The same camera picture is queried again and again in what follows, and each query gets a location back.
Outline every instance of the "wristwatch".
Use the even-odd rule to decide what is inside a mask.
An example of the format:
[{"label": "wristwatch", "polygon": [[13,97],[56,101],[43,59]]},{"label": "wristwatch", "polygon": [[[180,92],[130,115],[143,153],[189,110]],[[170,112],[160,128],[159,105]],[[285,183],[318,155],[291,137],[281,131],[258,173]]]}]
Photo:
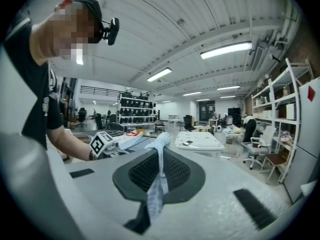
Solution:
[{"label": "wristwatch", "polygon": [[97,156],[94,154],[93,151],[90,152],[89,154],[89,161],[97,160]]}]

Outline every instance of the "black cap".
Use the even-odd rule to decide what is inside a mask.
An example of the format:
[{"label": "black cap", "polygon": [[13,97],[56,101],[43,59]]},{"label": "black cap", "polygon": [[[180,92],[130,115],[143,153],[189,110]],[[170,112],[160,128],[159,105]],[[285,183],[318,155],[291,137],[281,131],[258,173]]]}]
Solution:
[{"label": "black cap", "polygon": [[99,24],[99,36],[95,37],[94,41],[90,43],[95,43],[95,44],[99,43],[104,33],[104,25],[102,24],[102,12],[101,12],[101,8],[98,1],[97,0],[72,0],[72,1],[85,4],[88,7],[88,9],[96,17],[97,22]]}]

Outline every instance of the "man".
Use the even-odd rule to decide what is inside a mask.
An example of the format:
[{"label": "man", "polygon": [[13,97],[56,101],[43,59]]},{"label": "man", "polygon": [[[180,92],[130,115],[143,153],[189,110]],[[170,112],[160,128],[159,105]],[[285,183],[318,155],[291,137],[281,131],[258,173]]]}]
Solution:
[{"label": "man", "polygon": [[251,137],[256,130],[256,120],[252,115],[248,115],[243,121],[243,127],[245,128],[244,138],[242,142],[251,142]]},{"label": "man", "polygon": [[77,44],[96,44],[102,39],[102,12],[98,2],[64,0],[39,24],[32,24],[20,15],[15,20],[18,24],[12,26],[14,33],[9,33],[4,48],[37,97],[22,135],[47,148],[47,134],[51,143],[66,155],[84,161],[94,159],[91,147],[67,133],[63,127],[57,102],[56,76],[49,67],[49,58],[69,57]]}]

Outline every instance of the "black t-shirt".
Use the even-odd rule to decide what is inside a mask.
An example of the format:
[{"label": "black t-shirt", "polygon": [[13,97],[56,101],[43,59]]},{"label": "black t-shirt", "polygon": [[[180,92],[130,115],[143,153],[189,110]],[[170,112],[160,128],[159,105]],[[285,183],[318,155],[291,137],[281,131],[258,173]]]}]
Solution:
[{"label": "black t-shirt", "polygon": [[46,149],[46,130],[57,129],[63,122],[57,97],[54,95],[57,92],[56,76],[49,70],[48,62],[39,66],[31,56],[31,28],[31,22],[25,24],[4,42],[4,47],[16,70],[37,97],[22,129],[22,135],[37,140]]}]

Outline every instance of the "person in background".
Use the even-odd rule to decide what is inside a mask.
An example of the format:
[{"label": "person in background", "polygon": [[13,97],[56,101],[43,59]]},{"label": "person in background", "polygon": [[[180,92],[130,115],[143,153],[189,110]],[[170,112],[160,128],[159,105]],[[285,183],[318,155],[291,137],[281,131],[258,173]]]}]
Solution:
[{"label": "person in background", "polygon": [[49,59],[66,59],[77,45],[99,43],[103,37],[101,8],[96,0],[64,0],[52,10],[39,24],[18,13],[3,43],[15,69],[37,97],[21,133],[45,149],[47,135],[66,155],[93,160],[96,157],[90,145],[65,131],[57,102],[57,79]]},{"label": "person in background", "polygon": [[243,127],[245,128],[244,138],[242,142],[251,142],[251,137],[256,130],[256,120],[252,115],[248,115],[243,121]]}]

